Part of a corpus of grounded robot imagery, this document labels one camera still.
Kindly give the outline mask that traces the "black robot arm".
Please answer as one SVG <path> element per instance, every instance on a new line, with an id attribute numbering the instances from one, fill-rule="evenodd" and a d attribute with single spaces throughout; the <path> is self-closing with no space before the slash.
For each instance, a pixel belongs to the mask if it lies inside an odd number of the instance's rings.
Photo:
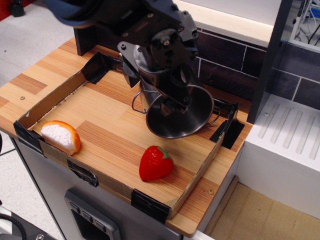
<path id="1" fill-rule="evenodd" d="M 65 25 L 97 27 L 119 37 L 127 83 L 145 81 L 163 95 L 163 116 L 189 109 L 189 79 L 182 70 L 196 58 L 199 36 L 187 11 L 171 0 L 48 0 L 46 5 Z"/>

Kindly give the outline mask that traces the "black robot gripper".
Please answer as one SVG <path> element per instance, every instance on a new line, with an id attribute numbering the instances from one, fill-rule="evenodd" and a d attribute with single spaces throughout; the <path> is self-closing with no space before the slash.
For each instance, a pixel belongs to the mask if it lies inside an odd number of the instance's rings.
<path id="1" fill-rule="evenodd" d="M 192 103 L 187 90 L 189 79 L 185 66 L 198 55 L 199 38 L 196 24 L 187 11 L 178 10 L 178 23 L 150 13 L 128 39 L 118 44 L 122 74 L 133 88 L 143 80 L 153 86 L 163 97 L 160 114 L 185 113 Z"/>

